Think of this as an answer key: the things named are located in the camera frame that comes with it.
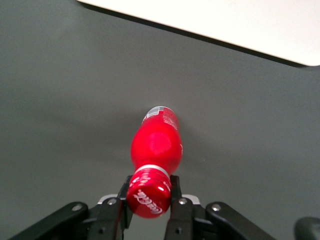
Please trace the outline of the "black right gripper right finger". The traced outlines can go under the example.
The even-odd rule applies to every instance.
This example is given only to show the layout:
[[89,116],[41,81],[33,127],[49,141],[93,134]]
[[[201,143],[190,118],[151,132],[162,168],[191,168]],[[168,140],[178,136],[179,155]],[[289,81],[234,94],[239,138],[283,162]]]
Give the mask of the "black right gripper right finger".
[[202,207],[199,198],[182,194],[180,178],[170,177],[171,205],[166,240],[273,240],[224,202],[211,202]]

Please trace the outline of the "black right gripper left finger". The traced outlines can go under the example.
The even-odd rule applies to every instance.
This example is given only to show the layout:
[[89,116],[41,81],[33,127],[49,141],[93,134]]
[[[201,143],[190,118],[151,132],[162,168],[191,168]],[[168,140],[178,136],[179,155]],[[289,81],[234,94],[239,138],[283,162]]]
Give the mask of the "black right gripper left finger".
[[117,194],[101,197],[93,208],[80,201],[68,203],[11,239],[122,240],[133,216],[126,204],[130,179],[127,176]]

